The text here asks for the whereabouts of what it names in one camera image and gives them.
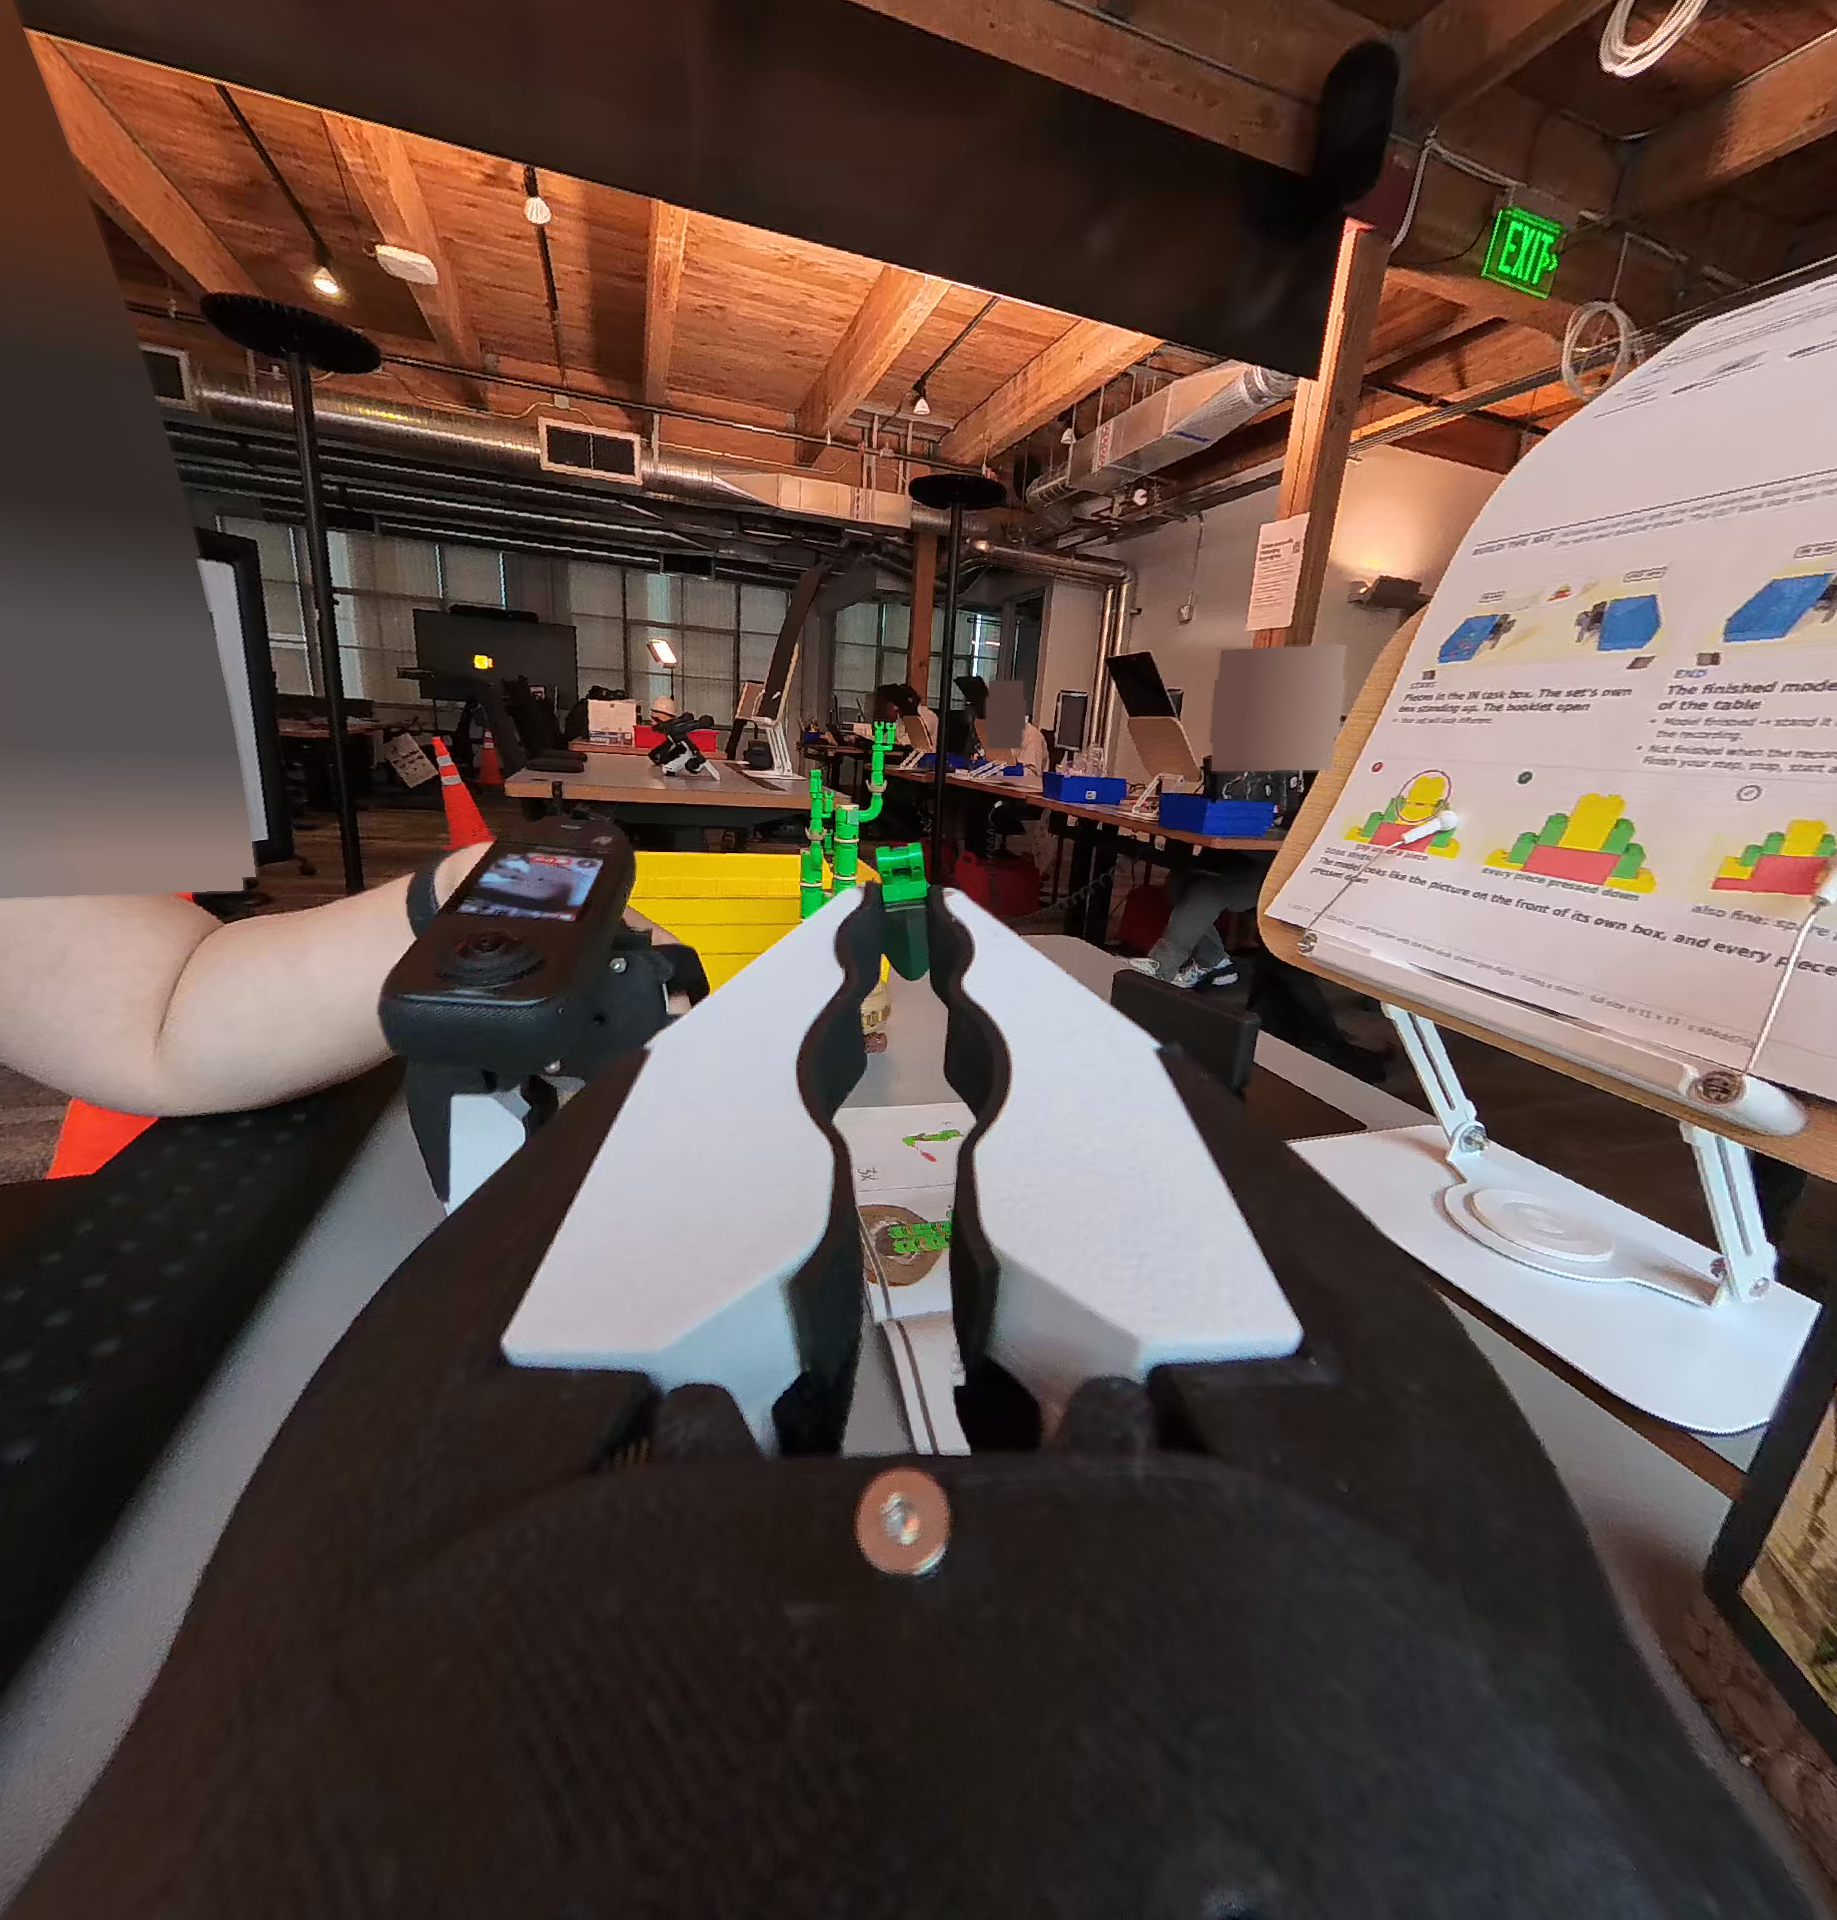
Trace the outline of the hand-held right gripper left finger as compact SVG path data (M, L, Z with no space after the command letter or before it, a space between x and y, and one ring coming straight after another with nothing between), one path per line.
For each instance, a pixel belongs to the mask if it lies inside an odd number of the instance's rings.
M843 1447L866 1293L836 1114L879 964L884 897L847 887L646 1049L507 1362L713 1383L761 1449Z

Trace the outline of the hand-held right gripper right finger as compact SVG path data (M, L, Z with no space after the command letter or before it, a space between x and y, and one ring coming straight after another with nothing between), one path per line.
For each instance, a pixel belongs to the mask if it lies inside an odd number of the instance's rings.
M963 893L928 904L953 1188L956 1425L1032 1449L1087 1379L1278 1362L1303 1331L1154 1038Z

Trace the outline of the bright green lego piece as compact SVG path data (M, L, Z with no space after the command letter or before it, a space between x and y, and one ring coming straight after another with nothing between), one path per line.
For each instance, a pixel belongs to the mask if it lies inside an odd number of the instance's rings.
M884 897L884 959L905 982L930 968L930 880L922 843L884 843L877 860Z

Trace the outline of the person's left forearm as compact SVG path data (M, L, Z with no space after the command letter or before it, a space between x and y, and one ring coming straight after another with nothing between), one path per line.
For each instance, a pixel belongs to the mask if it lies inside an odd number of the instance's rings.
M0 899L0 1066L141 1118L262 1112L389 1062L375 1002L481 848L321 908L219 920L181 897Z

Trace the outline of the lego instruction booklet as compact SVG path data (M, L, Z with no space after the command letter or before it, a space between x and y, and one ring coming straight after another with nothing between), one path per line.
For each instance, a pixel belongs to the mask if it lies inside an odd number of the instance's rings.
M917 1454L967 1454L956 1416L951 1240L956 1150L977 1118L959 1100L837 1112L851 1149L866 1301L896 1383Z

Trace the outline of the green bamboo lego model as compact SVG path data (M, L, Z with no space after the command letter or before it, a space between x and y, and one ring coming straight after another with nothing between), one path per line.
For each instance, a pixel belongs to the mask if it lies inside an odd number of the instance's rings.
M896 721L873 726L867 747L867 804L847 804L824 780L819 771L809 771L809 817L807 817L807 850L797 876L797 917L809 920L836 893L858 887L858 848L861 824L877 823L884 811L884 775L885 760L896 743Z

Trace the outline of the bamboo lego set box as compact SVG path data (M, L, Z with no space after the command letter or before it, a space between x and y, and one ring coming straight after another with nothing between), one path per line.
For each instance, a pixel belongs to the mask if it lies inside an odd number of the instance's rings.
M1837 1898L1837 1285L1718 1530L1675 1659Z

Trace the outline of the small black box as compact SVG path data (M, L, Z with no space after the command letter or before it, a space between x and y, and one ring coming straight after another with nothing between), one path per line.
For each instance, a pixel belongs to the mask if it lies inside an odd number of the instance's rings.
M1143 968L1116 968L1108 986L1111 1009L1137 1025L1159 1049L1176 1049L1218 1088L1243 1094L1253 1076L1260 1019L1243 992L1192 992Z

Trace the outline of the orange traffic cone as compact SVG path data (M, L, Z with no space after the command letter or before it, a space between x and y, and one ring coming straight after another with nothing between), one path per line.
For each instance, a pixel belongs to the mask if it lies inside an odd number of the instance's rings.
M113 1163L155 1118L119 1114L87 1100L65 1100L48 1182L82 1182Z
M438 804L446 823L446 850L482 848L496 841L468 786L460 780L442 735L428 742L433 766L438 777Z

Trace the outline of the long wooden desk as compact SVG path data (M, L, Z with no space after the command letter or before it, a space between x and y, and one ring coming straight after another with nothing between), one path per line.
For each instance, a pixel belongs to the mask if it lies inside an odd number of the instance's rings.
M592 804L633 829L752 829L809 813L807 777L750 775L730 760L665 775L646 756L579 756L575 775L528 766L503 791L518 804Z

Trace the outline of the white paper notice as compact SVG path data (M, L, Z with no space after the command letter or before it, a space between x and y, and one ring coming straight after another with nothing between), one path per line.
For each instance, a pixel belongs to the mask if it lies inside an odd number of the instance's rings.
M1303 578L1308 515L1291 515L1255 531L1246 628L1253 636L1287 632L1298 619Z

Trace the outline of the printed paper instruction sheet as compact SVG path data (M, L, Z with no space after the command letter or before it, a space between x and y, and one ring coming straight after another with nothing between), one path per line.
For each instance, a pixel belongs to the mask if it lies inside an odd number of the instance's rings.
M1492 492L1271 899L1450 982L1837 1104L1837 278L1697 325Z

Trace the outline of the green exit sign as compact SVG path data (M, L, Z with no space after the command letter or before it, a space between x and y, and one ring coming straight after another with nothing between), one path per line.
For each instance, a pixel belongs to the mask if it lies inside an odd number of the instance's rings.
M1477 278L1531 300L1548 300L1564 259L1568 225L1524 204L1492 211Z

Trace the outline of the black wall screen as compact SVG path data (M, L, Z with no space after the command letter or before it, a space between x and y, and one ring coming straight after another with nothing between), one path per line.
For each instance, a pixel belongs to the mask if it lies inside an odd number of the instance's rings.
M553 707L579 692L575 628L518 612L415 612L415 670L423 698L468 698L475 681L548 687Z

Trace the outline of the silver ventilation duct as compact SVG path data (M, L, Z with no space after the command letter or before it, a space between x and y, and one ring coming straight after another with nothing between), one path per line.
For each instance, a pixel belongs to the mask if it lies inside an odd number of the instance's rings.
M157 399L174 457L199 489L300 500L293 407L279 385L189 373ZM452 518L539 532L548 525L641 532L662 515L726 515L741 525L940 532L900 492L827 478L722 465L646 451L593 425L442 415L417 402L312 394L319 465L337 510Z

